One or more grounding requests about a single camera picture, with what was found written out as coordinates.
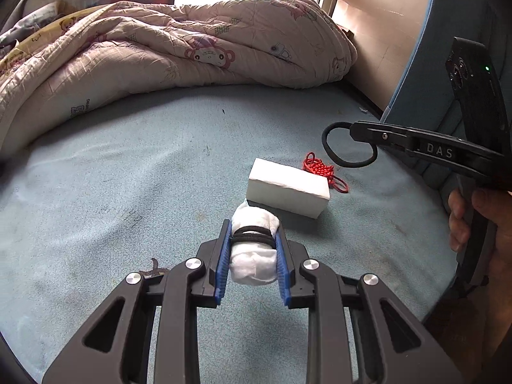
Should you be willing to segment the person's right hand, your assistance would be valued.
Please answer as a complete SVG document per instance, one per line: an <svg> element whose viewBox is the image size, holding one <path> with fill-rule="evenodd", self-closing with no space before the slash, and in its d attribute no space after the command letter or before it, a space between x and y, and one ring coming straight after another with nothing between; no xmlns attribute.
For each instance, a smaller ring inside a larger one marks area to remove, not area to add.
<svg viewBox="0 0 512 384"><path fill-rule="evenodd" d="M455 189L450 193L448 205L450 207L450 248L454 252L460 252L470 237L470 227L463 221L468 203L459 190ZM510 282L511 195L508 192L477 189L472 193L471 205L475 211L496 225L495 248L488 269L489 282Z"/></svg>

